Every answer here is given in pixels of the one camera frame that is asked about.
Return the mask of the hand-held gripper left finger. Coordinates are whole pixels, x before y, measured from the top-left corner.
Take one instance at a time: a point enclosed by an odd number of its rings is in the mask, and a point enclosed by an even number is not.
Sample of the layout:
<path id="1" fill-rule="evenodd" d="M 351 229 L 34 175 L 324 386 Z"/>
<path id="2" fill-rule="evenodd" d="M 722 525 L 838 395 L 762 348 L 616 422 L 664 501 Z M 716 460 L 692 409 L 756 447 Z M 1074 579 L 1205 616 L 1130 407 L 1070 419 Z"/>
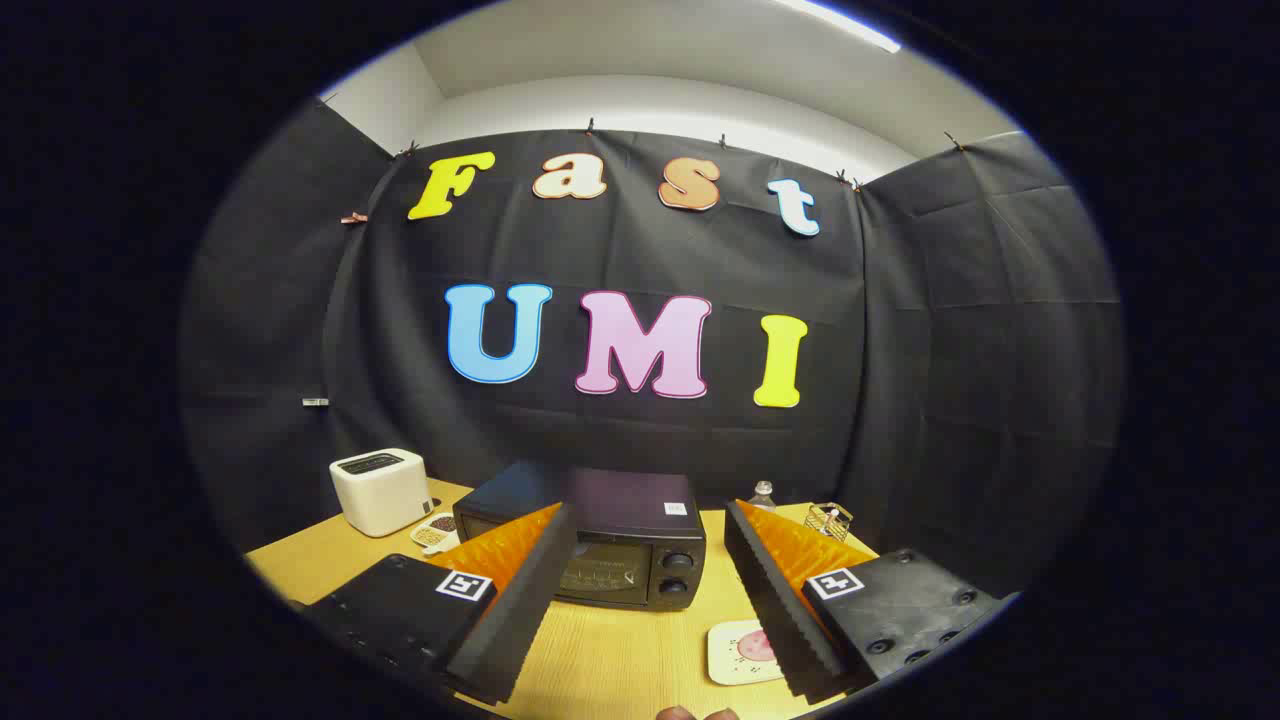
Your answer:
<path id="1" fill-rule="evenodd" d="M 424 560 L 390 553 L 300 611 L 425 693 L 506 702 L 553 601 L 577 518 L 553 503 Z"/>

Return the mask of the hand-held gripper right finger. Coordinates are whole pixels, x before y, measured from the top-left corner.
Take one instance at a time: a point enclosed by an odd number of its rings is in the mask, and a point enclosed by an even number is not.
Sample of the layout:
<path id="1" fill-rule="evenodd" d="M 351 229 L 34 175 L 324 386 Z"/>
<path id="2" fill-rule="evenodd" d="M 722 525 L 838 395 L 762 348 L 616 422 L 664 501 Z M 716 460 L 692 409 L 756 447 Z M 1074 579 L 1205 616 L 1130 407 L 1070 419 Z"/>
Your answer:
<path id="1" fill-rule="evenodd" d="M 812 703 L 896 682 L 1004 611 L 919 550 L 874 556 L 741 500 L 724 546 L 787 687 Z"/>

